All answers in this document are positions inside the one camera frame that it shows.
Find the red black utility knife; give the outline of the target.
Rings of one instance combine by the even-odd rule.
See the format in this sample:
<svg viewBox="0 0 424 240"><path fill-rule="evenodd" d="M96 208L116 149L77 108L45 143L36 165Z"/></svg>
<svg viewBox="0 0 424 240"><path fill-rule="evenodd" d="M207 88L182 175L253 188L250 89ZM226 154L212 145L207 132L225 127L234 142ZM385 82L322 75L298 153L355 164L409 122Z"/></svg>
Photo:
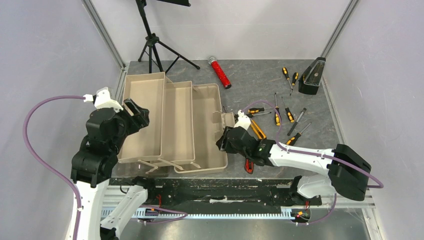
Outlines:
<svg viewBox="0 0 424 240"><path fill-rule="evenodd" d="M244 170L248 174L252 175L253 172L254 172L254 168L255 168L255 164L252 161L250 161L249 159L246 158L245 163L244 163Z"/></svg>

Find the translucent brown plastic toolbox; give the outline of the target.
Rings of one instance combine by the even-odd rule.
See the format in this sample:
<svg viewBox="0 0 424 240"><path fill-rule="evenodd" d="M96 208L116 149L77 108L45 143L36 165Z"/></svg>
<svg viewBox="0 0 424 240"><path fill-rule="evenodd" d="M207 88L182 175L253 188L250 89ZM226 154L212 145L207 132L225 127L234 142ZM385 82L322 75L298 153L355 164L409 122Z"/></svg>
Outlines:
<svg viewBox="0 0 424 240"><path fill-rule="evenodd" d="M234 115L222 110L215 83L172 82L165 73L128 75L125 99L150 111L148 127L128 136L112 170L114 178L219 173L228 156L216 142Z"/></svg>

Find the orange black utility knife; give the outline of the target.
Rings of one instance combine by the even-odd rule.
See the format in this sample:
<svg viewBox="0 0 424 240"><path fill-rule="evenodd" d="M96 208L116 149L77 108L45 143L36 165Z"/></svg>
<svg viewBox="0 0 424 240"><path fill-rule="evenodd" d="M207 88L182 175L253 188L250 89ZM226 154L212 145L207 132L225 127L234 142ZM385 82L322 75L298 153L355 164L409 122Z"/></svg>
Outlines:
<svg viewBox="0 0 424 240"><path fill-rule="evenodd" d="M257 138L259 140L264 140L267 138L263 130L259 127L259 125L251 118L250 119L250 127L253 130L253 132L256 134Z"/></svg>

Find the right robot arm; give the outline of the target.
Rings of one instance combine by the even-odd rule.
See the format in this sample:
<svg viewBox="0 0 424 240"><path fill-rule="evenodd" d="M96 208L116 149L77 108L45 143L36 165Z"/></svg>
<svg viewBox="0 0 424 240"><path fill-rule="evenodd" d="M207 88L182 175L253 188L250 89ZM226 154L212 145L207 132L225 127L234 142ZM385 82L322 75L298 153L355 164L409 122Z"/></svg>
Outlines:
<svg viewBox="0 0 424 240"><path fill-rule="evenodd" d="M334 149L297 147L271 139L255 139L242 127L226 127L216 145L220 151L240 154L257 166L314 172L313 176L294 178L288 196L295 204L333 194L358 202L365 199L372 167L345 144Z"/></svg>

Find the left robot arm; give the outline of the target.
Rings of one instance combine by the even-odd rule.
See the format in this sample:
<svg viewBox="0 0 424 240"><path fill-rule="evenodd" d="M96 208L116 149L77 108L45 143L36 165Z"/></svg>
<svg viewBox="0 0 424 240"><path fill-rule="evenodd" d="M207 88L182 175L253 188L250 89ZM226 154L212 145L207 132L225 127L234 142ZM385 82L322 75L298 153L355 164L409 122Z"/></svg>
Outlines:
<svg viewBox="0 0 424 240"><path fill-rule="evenodd" d="M117 240L119 220L101 222L101 210L112 170L126 140L150 123L150 111L132 99L118 108L102 107L90 113L87 134L71 160L70 178L78 190L68 235L72 240Z"/></svg>

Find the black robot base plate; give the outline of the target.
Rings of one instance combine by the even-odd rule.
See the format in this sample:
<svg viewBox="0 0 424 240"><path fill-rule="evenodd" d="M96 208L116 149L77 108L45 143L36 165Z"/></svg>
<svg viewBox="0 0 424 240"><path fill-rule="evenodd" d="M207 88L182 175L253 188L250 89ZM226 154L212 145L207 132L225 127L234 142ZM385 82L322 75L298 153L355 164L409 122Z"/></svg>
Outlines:
<svg viewBox="0 0 424 240"><path fill-rule="evenodd" d="M126 178L123 185L148 190L146 204L188 214L277 214L282 207L323 205L320 194L304 198L291 179Z"/></svg>

